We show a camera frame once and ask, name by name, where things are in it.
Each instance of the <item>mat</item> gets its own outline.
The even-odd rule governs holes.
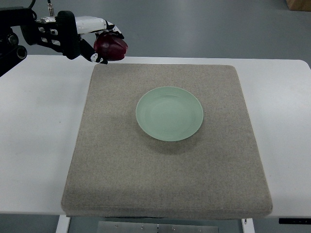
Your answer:
[[[178,142],[147,135],[139,99],[183,88],[204,110]],[[238,219],[265,216],[272,201],[239,77],[223,65],[96,65],[62,208],[68,216]]]

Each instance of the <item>white table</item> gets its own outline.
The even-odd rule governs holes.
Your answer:
[[[269,216],[311,217],[307,63],[150,57],[118,63],[233,65],[272,196]],[[0,77],[0,213],[64,214],[60,202],[94,65],[82,57],[29,55]]]

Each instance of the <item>floor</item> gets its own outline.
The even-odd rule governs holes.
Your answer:
[[[311,12],[289,11],[285,0],[52,0],[55,11],[96,16],[116,24],[125,36],[127,56],[300,59],[311,67]],[[2,0],[0,7],[28,6],[30,0]],[[38,17],[48,15],[37,1]],[[28,46],[19,27],[13,28],[29,54],[58,54]],[[85,35],[90,44],[95,36]],[[72,218],[70,233],[96,232],[101,218]],[[0,215],[0,233],[54,233],[58,216]],[[193,221],[218,225],[221,232],[239,233],[239,220]],[[256,233],[311,232],[310,225],[279,225],[278,219],[254,219]]]

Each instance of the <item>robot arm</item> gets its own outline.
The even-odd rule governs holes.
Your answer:
[[[97,17],[75,17],[70,11],[60,11],[54,16],[50,1],[49,17],[36,18],[29,8],[0,8],[0,76],[12,69],[27,56],[25,47],[18,45],[18,37],[11,27],[20,26],[23,37],[29,45],[41,45],[61,52],[69,59],[79,55],[88,61],[107,64],[82,35],[112,32],[124,39],[121,31],[112,23]]]

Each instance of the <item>green plate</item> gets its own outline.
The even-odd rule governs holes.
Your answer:
[[[151,137],[179,141],[198,131],[203,122],[203,108],[190,92],[165,86],[147,92],[139,100],[136,119]]]

